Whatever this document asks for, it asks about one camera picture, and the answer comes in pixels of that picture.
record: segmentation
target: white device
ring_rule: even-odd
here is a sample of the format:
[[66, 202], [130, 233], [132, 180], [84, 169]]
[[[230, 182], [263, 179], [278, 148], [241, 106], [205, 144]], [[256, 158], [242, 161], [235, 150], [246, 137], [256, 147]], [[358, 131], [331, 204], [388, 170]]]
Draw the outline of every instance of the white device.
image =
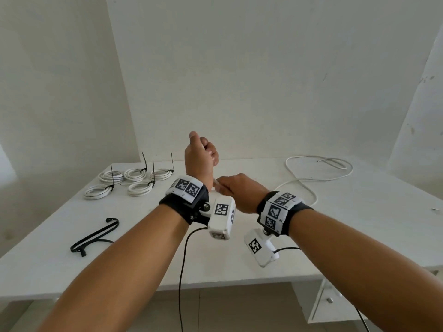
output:
[[274, 253], [275, 247], [270, 240], [272, 237], [273, 235], [266, 235], [262, 228], [252, 229], [244, 236], [249, 251], [262, 268], [280, 257], [278, 253]]
[[211, 208], [211, 215], [208, 222], [209, 234], [211, 234], [214, 239], [229, 240], [231, 237], [234, 215], [234, 198], [230, 196], [218, 197]]

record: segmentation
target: person's left hand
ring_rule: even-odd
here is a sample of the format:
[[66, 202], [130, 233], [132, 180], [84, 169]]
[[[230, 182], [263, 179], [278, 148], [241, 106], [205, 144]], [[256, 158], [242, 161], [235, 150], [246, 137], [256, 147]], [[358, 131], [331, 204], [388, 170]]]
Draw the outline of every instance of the person's left hand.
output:
[[197, 178], [210, 191], [214, 179], [213, 168], [219, 163], [219, 154], [211, 142], [200, 138], [195, 131], [189, 133], [189, 141], [185, 149], [186, 174]]

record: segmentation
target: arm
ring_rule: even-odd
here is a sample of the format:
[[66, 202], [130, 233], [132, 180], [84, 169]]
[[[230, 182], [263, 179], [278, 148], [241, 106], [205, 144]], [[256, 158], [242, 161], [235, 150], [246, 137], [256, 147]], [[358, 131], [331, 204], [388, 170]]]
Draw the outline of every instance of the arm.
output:
[[[215, 189], [237, 208], [256, 213], [269, 192], [240, 174], [220, 177]], [[384, 331], [443, 331], [443, 283], [355, 229], [318, 213], [296, 213], [289, 235], [332, 284]]]
[[[186, 173], [210, 190], [218, 154], [206, 139], [190, 136]], [[124, 331], [157, 290], [188, 227], [159, 205], [74, 279], [39, 331]]]

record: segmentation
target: person's right arm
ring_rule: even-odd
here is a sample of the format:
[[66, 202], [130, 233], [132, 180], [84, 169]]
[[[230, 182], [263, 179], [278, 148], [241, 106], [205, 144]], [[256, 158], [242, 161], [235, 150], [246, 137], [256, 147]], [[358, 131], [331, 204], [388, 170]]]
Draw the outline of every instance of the person's right arm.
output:
[[[269, 192], [244, 174], [215, 189], [256, 213]], [[443, 282], [407, 257], [314, 210], [296, 213], [289, 235], [322, 274], [385, 332], [443, 331]]]

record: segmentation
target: person's left arm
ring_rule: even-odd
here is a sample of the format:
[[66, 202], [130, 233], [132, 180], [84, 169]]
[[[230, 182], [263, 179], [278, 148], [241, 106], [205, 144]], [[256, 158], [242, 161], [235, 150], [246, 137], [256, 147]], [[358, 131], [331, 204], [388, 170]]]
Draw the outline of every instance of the person's left arm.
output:
[[[213, 144], [191, 132], [186, 173], [210, 191], [218, 161]], [[73, 280], [39, 332], [125, 331], [157, 290], [188, 227], [159, 205]]]

